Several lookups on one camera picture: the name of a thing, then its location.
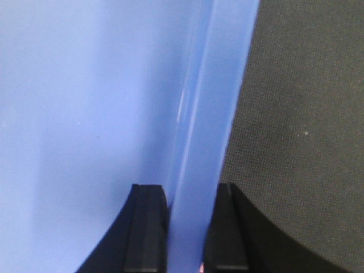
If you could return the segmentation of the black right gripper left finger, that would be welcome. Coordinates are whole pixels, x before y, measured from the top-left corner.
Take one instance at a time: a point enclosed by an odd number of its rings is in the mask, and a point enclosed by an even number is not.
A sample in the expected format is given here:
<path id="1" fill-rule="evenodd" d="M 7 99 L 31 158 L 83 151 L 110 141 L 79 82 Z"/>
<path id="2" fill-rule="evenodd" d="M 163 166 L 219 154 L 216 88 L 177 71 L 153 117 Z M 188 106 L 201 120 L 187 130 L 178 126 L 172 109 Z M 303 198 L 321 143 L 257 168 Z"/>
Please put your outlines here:
<path id="1" fill-rule="evenodd" d="M 166 272 L 168 209 L 161 185 L 134 184 L 78 272 Z"/>

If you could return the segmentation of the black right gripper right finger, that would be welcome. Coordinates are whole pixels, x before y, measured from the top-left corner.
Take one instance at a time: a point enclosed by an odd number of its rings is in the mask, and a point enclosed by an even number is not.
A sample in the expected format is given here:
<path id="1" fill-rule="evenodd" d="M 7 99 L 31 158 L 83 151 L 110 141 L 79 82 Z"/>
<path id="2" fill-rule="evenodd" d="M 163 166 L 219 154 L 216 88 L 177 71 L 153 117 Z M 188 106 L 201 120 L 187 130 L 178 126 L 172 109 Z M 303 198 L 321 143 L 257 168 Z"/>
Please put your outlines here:
<path id="1" fill-rule="evenodd" d="M 279 229 L 232 183 L 218 186 L 203 264 L 205 272 L 345 272 Z"/>

